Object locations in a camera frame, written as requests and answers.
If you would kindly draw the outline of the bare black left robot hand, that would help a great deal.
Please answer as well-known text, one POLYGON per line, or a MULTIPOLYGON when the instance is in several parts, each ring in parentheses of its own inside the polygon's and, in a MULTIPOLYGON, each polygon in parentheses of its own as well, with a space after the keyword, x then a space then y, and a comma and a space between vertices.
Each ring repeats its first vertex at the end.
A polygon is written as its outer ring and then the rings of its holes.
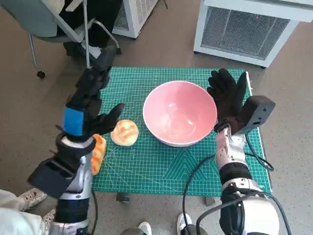
POLYGON ((64 137, 72 142, 85 142, 94 134, 107 134, 116 127, 124 103, 117 104, 108 114, 99 114, 102 105, 100 91, 109 83, 116 51, 115 46, 106 47, 93 67, 85 69, 81 75, 75 93, 66 102, 63 125, 57 127, 62 131, 56 138, 57 143, 64 137))

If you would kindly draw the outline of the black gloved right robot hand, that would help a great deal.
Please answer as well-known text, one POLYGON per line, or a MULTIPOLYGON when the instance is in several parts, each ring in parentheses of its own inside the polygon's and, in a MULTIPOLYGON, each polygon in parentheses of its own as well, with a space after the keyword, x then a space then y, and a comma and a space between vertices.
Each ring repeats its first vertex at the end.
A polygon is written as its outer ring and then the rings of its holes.
POLYGON ((246 72, 243 72, 238 81, 226 69, 212 71, 208 79, 207 92, 214 99, 217 108, 216 132, 230 126, 231 134, 236 134, 243 128, 239 113, 243 107, 246 93, 246 72))

